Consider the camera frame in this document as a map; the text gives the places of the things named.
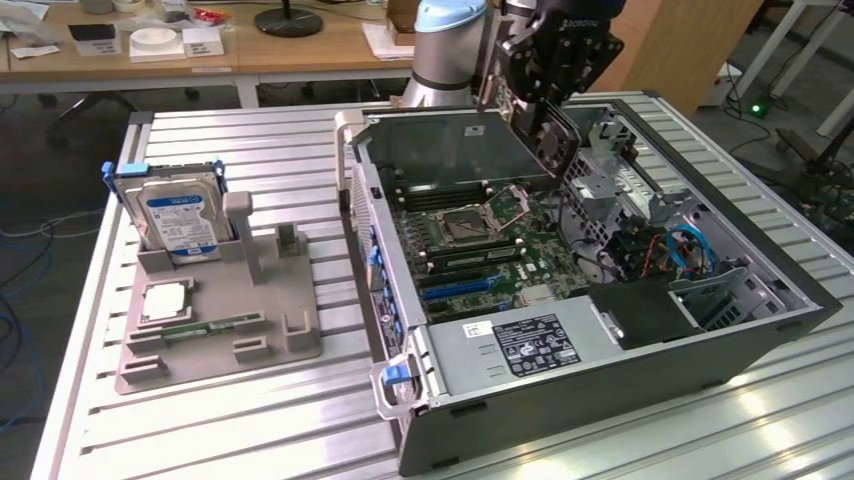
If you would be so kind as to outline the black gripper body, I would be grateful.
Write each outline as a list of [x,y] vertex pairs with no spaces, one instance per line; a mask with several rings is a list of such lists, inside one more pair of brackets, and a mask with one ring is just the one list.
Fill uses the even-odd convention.
[[528,26],[534,28],[536,79],[544,84],[538,98],[559,104],[564,98],[564,72],[574,32],[610,32],[619,15],[618,1],[538,1]]

